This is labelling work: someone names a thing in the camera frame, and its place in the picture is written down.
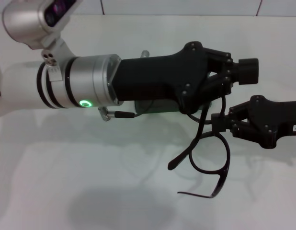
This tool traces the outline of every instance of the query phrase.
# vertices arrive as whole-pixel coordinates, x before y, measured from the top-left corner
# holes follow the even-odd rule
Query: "white table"
[[[235,85],[227,108],[256,94],[296,100],[296,18],[73,16],[62,36],[78,56],[121,58],[139,57],[143,49],[169,55],[198,40],[231,52],[235,61],[260,61],[259,84]],[[1,69],[36,60],[40,51],[14,42],[0,21]],[[209,116],[220,105],[215,101]],[[188,159],[167,170],[196,129],[179,113],[108,123],[96,108],[1,117],[0,230],[296,229],[296,137],[264,150],[226,133],[232,152],[227,182],[218,197],[202,199],[176,192],[200,192],[215,179],[197,173]],[[194,155],[203,166],[212,156],[209,165],[216,167],[223,151],[212,138]]]

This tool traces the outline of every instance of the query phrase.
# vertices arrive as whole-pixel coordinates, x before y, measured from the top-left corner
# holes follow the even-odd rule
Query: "bolt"
[[[150,53],[148,50],[143,50],[141,58],[148,58],[150,56]]]

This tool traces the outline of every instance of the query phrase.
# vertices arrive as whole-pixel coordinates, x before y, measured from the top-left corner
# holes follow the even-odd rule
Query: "eyeglasses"
[[[219,180],[216,184],[215,189],[213,190],[212,194],[210,196],[204,196],[204,195],[198,195],[198,194],[194,194],[194,193],[188,193],[188,192],[178,192],[179,194],[186,194],[186,195],[191,195],[191,196],[197,196],[197,197],[203,197],[203,198],[214,198],[215,196],[218,195],[218,193],[220,192],[220,190],[223,188],[225,182],[226,182],[226,178],[228,175],[228,171],[229,171],[229,166],[230,166],[230,148],[228,145],[228,142],[226,141],[226,139],[219,133],[213,133],[213,132],[206,132],[203,133],[200,137],[200,139],[204,139],[204,138],[208,138],[208,137],[217,137],[219,138],[225,145],[226,148],[226,152],[227,152],[227,160],[225,165],[218,170],[213,170],[213,171],[208,171],[208,170],[203,170],[201,168],[199,168],[194,160],[193,160],[193,156],[192,153],[189,154],[189,159],[190,162],[192,164],[192,166],[200,173],[203,174],[209,174],[209,175],[219,175]]]
[[[221,112],[220,112],[221,116],[224,116],[225,108],[226,108],[226,99],[225,99],[225,97],[222,97],[222,108],[221,108]],[[189,115],[189,117],[192,120],[199,123],[196,137],[192,140],[189,147],[187,147],[179,156],[177,156],[175,159],[173,159],[171,162],[169,162],[168,169],[169,170],[175,169],[187,156],[189,156],[190,162],[191,162],[192,166],[194,167],[194,169],[196,169],[198,172],[203,173],[203,174],[219,175],[219,180],[216,184],[215,189],[213,190],[213,192],[210,196],[198,195],[198,194],[193,194],[193,193],[188,193],[188,192],[178,192],[179,194],[186,194],[186,195],[203,197],[203,198],[214,198],[215,196],[217,196],[219,194],[220,190],[223,188],[223,186],[225,184],[225,181],[226,181],[226,178],[228,175],[228,171],[229,171],[229,166],[230,166],[230,147],[229,147],[227,140],[220,133],[214,133],[212,131],[202,133],[205,124],[210,124],[210,121],[206,121],[206,115],[207,115],[208,110],[209,110],[209,105],[205,104],[203,106],[200,119],[195,118],[192,115]],[[193,149],[196,147],[199,140],[204,139],[204,138],[208,138],[208,137],[217,137],[225,145],[226,152],[227,152],[227,159],[226,159],[225,165],[221,169],[213,170],[213,171],[203,170],[203,169],[199,168],[193,160],[193,156],[192,156]]]

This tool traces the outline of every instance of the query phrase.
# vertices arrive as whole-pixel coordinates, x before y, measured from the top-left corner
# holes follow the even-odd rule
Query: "green led ring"
[[[82,101],[80,101],[80,105],[82,106],[82,107],[92,107],[92,103],[90,103],[89,101],[86,101],[86,100],[82,100]]]

